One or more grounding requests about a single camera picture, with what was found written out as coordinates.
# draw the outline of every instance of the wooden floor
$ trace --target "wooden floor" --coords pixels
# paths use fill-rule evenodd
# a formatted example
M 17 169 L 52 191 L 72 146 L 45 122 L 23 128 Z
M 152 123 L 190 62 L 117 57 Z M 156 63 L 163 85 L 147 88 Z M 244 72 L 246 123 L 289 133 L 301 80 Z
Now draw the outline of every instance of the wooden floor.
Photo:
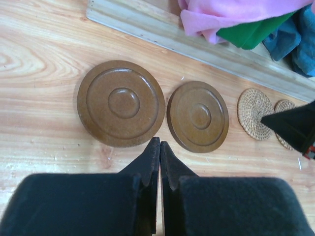
M 166 120 L 157 136 L 198 175 L 285 179 L 315 230 L 315 161 L 286 150 L 275 135 L 254 141 L 236 115 L 238 97 L 247 88 L 263 90 L 273 104 L 289 97 L 87 20 L 86 4 L 0 0 L 0 215 L 29 174 L 117 172 L 142 152 L 145 145 L 123 149 L 101 144 L 85 131 L 77 114 L 76 95 L 86 73 L 101 62 L 122 59 L 150 71 L 166 101 L 187 81 L 214 86 L 230 114 L 229 133 L 219 149 L 208 154 L 184 150 Z M 159 235 L 160 206 L 159 201 Z

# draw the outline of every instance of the pink towel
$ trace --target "pink towel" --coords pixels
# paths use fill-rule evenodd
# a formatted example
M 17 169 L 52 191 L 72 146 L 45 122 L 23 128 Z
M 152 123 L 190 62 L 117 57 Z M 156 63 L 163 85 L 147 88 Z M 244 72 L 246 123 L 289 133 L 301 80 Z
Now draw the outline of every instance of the pink towel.
M 313 0 L 178 0 L 186 35 L 202 34 L 213 44 L 222 42 L 216 35 L 221 28 L 282 16 L 312 2 Z

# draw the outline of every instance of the wood grain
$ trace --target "wood grain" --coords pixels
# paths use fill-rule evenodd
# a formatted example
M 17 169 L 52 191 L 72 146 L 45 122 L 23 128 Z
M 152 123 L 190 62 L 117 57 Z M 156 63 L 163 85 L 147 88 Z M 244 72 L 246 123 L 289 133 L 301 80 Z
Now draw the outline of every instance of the wood grain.
M 166 102 L 179 85 L 198 80 L 226 101 L 230 128 L 223 145 L 208 154 L 181 148 L 166 119 L 157 136 L 201 176 L 275 176 L 295 190 L 315 230 L 315 162 L 286 150 L 275 135 L 259 142 L 241 128 L 239 95 L 264 91 L 273 104 L 303 102 L 225 71 L 88 20 L 85 0 L 0 0 L 0 212 L 19 182 L 31 173 L 117 172 L 145 145 L 112 148 L 93 139 L 80 122 L 76 96 L 95 65 L 129 60 L 159 82 Z M 161 235 L 159 198 L 158 234 Z
M 265 56 L 263 45 L 246 51 L 231 44 L 211 45 L 203 37 L 185 36 L 180 17 L 163 9 L 176 11 L 170 9 L 174 3 L 147 1 L 90 0 L 87 17 L 276 91 L 313 101 L 315 81 L 293 72 L 284 63 L 273 62 Z

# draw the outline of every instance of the plate center circle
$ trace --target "plate center circle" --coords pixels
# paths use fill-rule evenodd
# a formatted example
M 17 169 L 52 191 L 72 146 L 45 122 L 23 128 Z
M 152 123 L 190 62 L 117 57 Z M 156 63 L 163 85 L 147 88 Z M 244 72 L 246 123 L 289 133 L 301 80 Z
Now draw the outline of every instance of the plate center circle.
M 211 123 L 211 113 L 207 106 L 198 103 L 193 105 L 190 111 L 190 120 L 197 129 L 204 130 Z
M 129 119 L 139 112 L 140 100 L 131 89 L 116 88 L 109 94 L 108 107 L 117 117 Z

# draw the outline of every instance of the fabric pile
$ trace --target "fabric pile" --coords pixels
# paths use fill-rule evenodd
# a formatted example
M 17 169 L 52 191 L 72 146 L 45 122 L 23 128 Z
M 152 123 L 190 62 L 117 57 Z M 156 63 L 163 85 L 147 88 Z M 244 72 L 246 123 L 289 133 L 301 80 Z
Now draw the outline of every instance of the fabric pile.
M 274 60 L 292 55 L 294 70 L 315 76 L 315 0 L 178 0 L 189 36 L 250 50 L 263 42 Z

